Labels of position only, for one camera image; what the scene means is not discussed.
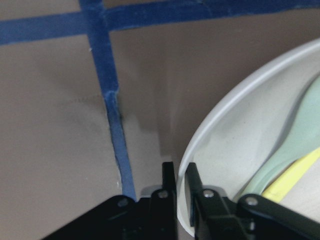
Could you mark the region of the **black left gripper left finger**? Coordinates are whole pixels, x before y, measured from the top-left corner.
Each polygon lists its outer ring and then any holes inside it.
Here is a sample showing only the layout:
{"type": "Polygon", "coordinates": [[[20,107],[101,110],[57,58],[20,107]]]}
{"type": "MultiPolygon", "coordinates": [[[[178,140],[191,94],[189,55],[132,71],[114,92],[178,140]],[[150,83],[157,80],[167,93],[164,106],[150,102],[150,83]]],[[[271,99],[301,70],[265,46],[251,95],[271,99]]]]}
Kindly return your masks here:
{"type": "Polygon", "coordinates": [[[162,188],[177,193],[175,169],[172,161],[162,163],[162,188]]]}

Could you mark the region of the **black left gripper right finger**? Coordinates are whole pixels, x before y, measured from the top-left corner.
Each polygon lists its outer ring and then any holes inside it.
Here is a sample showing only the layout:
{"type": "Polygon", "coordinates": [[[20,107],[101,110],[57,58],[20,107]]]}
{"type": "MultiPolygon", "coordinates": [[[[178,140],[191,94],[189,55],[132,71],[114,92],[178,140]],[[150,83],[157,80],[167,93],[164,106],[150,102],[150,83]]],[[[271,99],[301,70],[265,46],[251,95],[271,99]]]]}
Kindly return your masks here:
{"type": "Polygon", "coordinates": [[[186,196],[191,198],[192,196],[201,193],[203,191],[203,184],[198,172],[196,163],[191,162],[186,169],[186,196]]]}

